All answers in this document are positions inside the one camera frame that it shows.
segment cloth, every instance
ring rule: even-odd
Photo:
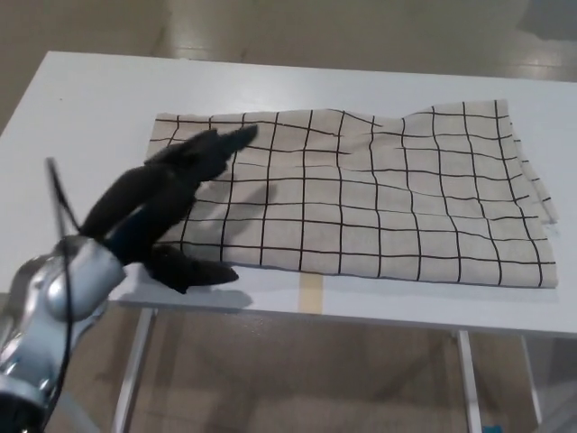
[[[515,287],[557,283],[557,218],[506,101],[399,119],[338,110],[158,115],[149,156],[258,124],[163,242],[204,259],[323,274]]]

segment beige cloth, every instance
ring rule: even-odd
[[[337,110],[159,115],[149,155],[207,128],[259,124],[164,242],[245,265],[554,287],[557,218],[506,101],[400,119]]]

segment beige floor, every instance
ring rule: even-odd
[[[572,0],[4,0],[0,36],[0,130],[46,50],[577,80]],[[112,309],[75,353],[68,387],[103,428],[136,318]],[[484,423],[531,431],[518,338],[472,341]],[[460,433],[461,380],[445,332],[163,313],[132,431]]]

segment table leg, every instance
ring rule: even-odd
[[[467,331],[459,331],[457,341],[459,343],[459,355],[461,357],[461,372],[463,374],[463,390],[469,433],[481,433],[481,411],[479,410],[479,400],[477,398],[477,386],[475,385],[475,372],[472,363],[471,345],[469,344],[469,333]]]
[[[133,348],[131,349],[128,365],[124,372],[123,386],[120,389],[116,412],[112,424],[113,433],[125,433],[132,411],[133,395],[136,393],[138,379],[141,370],[142,356],[148,341],[152,318],[156,315],[156,309],[142,309],[136,332],[134,333]]]
[[[96,426],[94,421],[88,416],[86,411],[72,398],[72,396],[64,391],[58,400],[59,410],[66,414],[74,426],[74,431],[79,433],[100,433],[100,429]]]

